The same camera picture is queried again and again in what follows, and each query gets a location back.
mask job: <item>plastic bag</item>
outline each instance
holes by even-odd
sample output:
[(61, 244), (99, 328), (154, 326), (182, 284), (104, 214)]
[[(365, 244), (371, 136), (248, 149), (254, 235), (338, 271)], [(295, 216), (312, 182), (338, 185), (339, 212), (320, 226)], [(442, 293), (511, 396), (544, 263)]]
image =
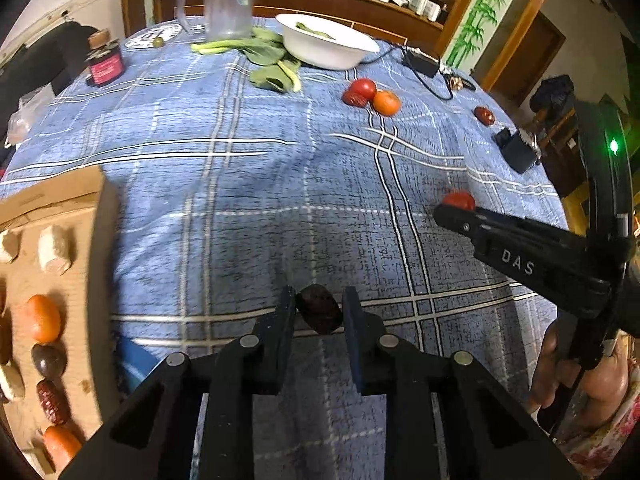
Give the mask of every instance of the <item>plastic bag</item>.
[(55, 97), (51, 83), (23, 95), (18, 101), (18, 111), (9, 118), (5, 147), (20, 144), (26, 139), (32, 126), (38, 122), (49, 103)]

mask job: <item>cardboard box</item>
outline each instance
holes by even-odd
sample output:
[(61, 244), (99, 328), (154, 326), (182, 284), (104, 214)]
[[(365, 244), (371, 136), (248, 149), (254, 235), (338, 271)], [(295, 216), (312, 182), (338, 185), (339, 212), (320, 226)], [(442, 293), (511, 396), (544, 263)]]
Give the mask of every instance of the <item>cardboard box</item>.
[[(35, 341), (21, 312), (34, 294), (50, 296), (62, 313), (63, 331), (56, 344), (67, 357), (62, 385), (71, 420), (66, 426), (83, 442), (119, 404), (110, 338), (111, 250), (117, 218), (116, 190), (95, 166), (44, 180), (0, 203), (0, 231), (12, 229), (20, 237), (18, 257), (0, 264), (0, 278), (6, 283), (4, 314), (12, 321), (14, 362), (26, 388), (24, 399), (4, 406), (21, 449), (41, 445), (40, 433), (50, 426), (36, 394), (42, 377), (31, 361)], [(38, 260), (40, 232), (51, 224), (65, 229), (70, 243), (72, 265), (62, 276), (44, 273)]]

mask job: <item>power cord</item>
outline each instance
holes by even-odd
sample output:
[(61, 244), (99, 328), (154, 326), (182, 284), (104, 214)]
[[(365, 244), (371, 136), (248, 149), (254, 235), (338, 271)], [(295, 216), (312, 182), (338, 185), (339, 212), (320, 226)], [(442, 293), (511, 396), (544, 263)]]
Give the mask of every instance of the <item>power cord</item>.
[[(402, 54), (404, 56), (406, 56), (407, 50), (402, 45), (392, 44), (389, 41), (385, 41), (385, 43), (389, 45), (389, 50), (387, 50), (386, 52), (383, 52), (382, 54), (380, 54), (379, 56), (376, 56), (373, 59), (369, 59), (369, 60), (366, 60), (366, 61), (361, 61), (360, 64), (368, 65), (368, 64), (380, 61), (383, 57), (388, 56), (389, 54), (391, 54), (395, 49), (401, 50)], [(438, 99), (440, 99), (440, 101), (445, 101), (446, 102), (446, 101), (451, 101), (453, 99), (453, 92), (451, 91), (451, 88), (447, 84), (446, 80), (445, 80), (445, 86), (447, 87), (447, 90), (449, 91), (449, 95), (446, 96), (446, 97), (443, 97), (441, 95), (438, 95), (438, 93), (433, 88), (431, 88), (424, 79), (422, 79), (422, 77), (420, 76), (420, 73), (412, 65), (411, 60), (408, 61), (408, 65), (409, 65), (409, 68), (411, 69), (411, 71), (414, 73), (416, 79), (418, 81), (420, 81), (420, 83), (422, 83), (422, 86), (424, 86), (429, 92), (431, 92), (431, 94), (433, 94)], [(438, 69), (438, 72), (444, 78), (444, 74), (442, 74), (440, 69)]]

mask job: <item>white bowl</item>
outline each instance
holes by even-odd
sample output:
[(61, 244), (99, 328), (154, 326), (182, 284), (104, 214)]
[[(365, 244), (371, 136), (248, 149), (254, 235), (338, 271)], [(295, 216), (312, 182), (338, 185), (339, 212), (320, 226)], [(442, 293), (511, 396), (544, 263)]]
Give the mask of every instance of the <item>white bowl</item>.
[[(284, 47), (300, 61), (329, 70), (348, 70), (355, 67), (367, 54), (380, 50), (369, 36), (317, 16), (306, 14), (278, 14), (276, 20), (283, 26)], [(304, 23), (311, 30), (325, 32), (333, 40), (296, 28)]]

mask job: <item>wooden door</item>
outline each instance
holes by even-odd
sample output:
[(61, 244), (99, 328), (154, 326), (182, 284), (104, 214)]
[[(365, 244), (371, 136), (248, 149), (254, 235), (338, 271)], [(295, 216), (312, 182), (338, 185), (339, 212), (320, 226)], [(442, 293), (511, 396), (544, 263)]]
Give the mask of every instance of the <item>wooden door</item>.
[(504, 68), (494, 90), (520, 106), (564, 43), (565, 37), (539, 12)]

